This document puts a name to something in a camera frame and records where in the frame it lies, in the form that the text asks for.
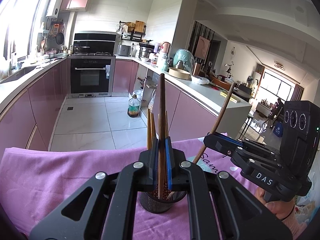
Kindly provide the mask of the right hand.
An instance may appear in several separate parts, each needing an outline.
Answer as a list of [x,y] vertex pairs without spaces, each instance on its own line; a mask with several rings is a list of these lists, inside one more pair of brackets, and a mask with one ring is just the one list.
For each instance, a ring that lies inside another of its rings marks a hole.
[[284,202],[282,200],[266,202],[264,200],[265,190],[258,187],[255,192],[255,197],[267,208],[269,209],[279,220],[284,221],[287,219],[294,211],[295,201],[292,199],[289,202]]

